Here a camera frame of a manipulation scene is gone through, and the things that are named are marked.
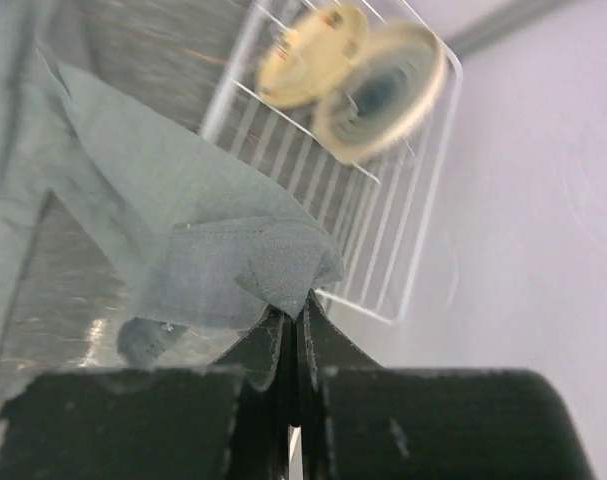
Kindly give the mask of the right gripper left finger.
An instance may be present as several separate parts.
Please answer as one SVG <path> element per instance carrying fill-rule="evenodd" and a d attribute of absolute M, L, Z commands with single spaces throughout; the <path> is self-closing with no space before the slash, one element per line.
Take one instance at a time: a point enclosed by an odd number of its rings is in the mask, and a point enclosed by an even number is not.
<path fill-rule="evenodd" d="M 207 366 L 37 376 L 0 411 L 0 479 L 281 477 L 291 333 L 271 310 Z"/>

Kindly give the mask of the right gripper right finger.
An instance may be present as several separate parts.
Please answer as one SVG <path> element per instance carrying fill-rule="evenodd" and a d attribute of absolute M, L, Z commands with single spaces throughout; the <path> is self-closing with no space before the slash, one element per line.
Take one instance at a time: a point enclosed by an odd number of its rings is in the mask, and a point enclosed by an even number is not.
<path fill-rule="evenodd" d="M 297 320 L 308 479 L 590 479 L 557 390 L 527 369 L 386 368 L 310 296 Z"/>

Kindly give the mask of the grey button shirt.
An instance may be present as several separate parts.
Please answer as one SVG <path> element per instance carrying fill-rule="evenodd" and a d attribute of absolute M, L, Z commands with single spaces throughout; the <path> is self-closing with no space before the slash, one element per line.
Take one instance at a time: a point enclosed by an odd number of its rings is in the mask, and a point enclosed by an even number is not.
<path fill-rule="evenodd" d="M 146 367 L 192 326 L 247 329 L 339 281 L 336 242 L 278 183 L 93 70 L 73 1 L 0 1 L 0 350 L 57 197 L 133 293 Z"/>

